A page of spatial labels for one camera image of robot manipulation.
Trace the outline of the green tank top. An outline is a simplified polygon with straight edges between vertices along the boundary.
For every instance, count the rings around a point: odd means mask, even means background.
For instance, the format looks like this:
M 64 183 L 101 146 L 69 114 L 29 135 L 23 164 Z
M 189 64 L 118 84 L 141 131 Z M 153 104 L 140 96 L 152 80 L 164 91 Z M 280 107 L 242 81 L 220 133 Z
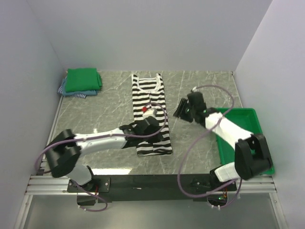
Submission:
M 98 91 L 102 80 L 96 68 L 68 69 L 65 83 L 66 92 Z

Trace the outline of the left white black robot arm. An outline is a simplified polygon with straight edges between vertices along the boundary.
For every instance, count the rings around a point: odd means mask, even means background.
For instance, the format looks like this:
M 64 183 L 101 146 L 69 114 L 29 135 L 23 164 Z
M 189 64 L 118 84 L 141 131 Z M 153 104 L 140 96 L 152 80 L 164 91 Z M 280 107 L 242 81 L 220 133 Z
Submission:
M 79 158 L 103 150 L 136 147 L 145 141 L 160 142 L 164 127 L 156 118 L 149 116 L 96 134 L 74 134 L 70 129 L 64 130 L 46 147 L 50 173 L 53 178 L 66 176 L 83 191 L 89 192 L 95 187 L 94 174 L 89 166 L 78 163 Z

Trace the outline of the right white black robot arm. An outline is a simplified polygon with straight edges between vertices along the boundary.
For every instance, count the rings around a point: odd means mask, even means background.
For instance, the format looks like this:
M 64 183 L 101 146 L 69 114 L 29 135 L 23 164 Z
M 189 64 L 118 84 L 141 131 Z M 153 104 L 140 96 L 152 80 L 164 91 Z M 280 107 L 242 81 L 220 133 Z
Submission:
M 227 144 L 227 150 L 232 153 L 231 160 L 209 173 L 208 184 L 214 190 L 222 189 L 232 180 L 249 180 L 273 169 L 266 137 L 261 131 L 252 132 L 240 127 L 236 120 L 241 111 L 230 115 L 233 112 L 232 108 L 208 108 L 201 92 L 191 92 L 180 100 L 173 114 L 176 118 L 196 122 L 210 130 Z

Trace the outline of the black white striped tank top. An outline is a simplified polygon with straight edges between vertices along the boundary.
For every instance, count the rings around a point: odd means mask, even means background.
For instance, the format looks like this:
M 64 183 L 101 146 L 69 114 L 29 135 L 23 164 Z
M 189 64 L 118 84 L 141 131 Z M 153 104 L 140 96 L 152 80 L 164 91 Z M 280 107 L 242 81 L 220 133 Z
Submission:
M 143 119 L 145 108 L 156 109 L 155 118 L 160 126 L 163 140 L 158 143 L 142 142 L 136 147 L 137 156 L 169 156 L 173 154 L 170 141 L 168 119 L 164 116 L 166 100 L 162 75 L 157 73 L 154 78 L 139 78 L 132 74 L 132 107 L 134 121 Z

